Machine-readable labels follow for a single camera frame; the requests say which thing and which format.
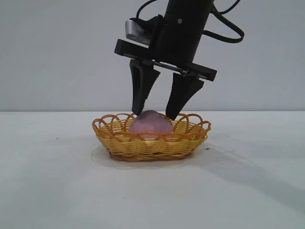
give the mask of yellow wicker basket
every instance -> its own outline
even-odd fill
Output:
[[[130,133],[129,127],[135,119],[133,113],[105,115],[95,119],[92,127],[96,137],[114,159],[130,162],[184,159],[207,139],[207,133],[211,130],[211,123],[204,121],[198,114],[179,114],[176,120],[163,116],[173,125],[173,132],[165,135]],[[190,122],[194,118],[199,119],[197,123]],[[141,137],[143,134],[157,137],[144,139]]]

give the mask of white wall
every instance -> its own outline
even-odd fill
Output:
[[[0,111],[130,110],[129,59],[114,54],[144,0],[0,0]],[[215,1],[219,10],[234,0]],[[159,0],[143,19],[164,14]],[[185,110],[305,110],[305,1],[243,0],[228,19],[245,39],[203,37],[195,63],[218,70]],[[206,29],[235,36],[210,16]],[[146,109],[164,110],[162,70]]]

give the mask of white table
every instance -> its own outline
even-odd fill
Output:
[[[141,163],[108,156],[104,114],[0,113],[1,229],[305,229],[305,112],[199,112],[193,157]]]

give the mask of pink object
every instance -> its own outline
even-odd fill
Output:
[[[172,123],[160,113],[152,110],[144,111],[132,122],[129,131],[131,133],[155,132],[166,134],[173,132]],[[156,135],[143,134],[143,138],[155,138]]]

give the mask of black cable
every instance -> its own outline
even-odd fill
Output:
[[[237,6],[237,4],[240,2],[240,0],[236,0],[236,2],[228,9],[226,9],[225,11],[221,11],[219,12],[220,14],[226,14],[228,12],[230,12],[231,10],[233,10],[235,8],[235,6]]]
[[[227,43],[239,43],[244,39],[244,31],[242,31],[240,28],[238,28],[236,25],[234,25],[232,22],[230,22],[227,18],[225,18],[223,15],[218,12],[217,8],[213,4],[211,13],[218,19],[220,20],[223,24],[228,26],[230,29],[232,29],[234,32],[236,32],[240,38],[229,38],[229,37],[224,37],[222,35],[219,35],[217,33],[211,32],[204,30],[203,35],[212,37],[214,39],[220,40],[222,42],[227,42]]]
[[[138,9],[138,12],[137,12],[137,16],[136,16],[136,19],[138,20],[139,19],[139,15],[140,15],[140,12],[149,4],[153,3],[154,1],[157,1],[157,0],[150,0],[146,3],[144,3],[139,9]]]
[[[149,4],[155,2],[157,0],[149,0],[148,2],[144,3],[137,11],[136,14],[136,20],[139,20],[139,16],[140,16],[140,12]],[[236,0],[236,2],[229,7],[227,10],[219,12],[217,10],[217,8],[215,7],[214,3],[211,9],[211,13],[219,20],[221,21],[223,24],[225,24],[226,26],[228,26],[230,29],[232,29],[234,32],[236,32],[238,35],[240,35],[240,38],[229,38],[229,37],[224,37],[222,35],[219,35],[217,33],[211,32],[211,31],[207,31],[204,30],[203,31],[203,35],[215,38],[217,40],[223,41],[223,42],[227,42],[227,43],[239,43],[244,39],[244,31],[242,31],[240,28],[238,28],[236,25],[234,25],[232,22],[230,22],[227,18],[225,18],[223,16],[223,14],[226,14],[228,12],[230,12],[233,8],[235,8],[235,6],[237,6],[237,4],[240,2],[240,0]]]

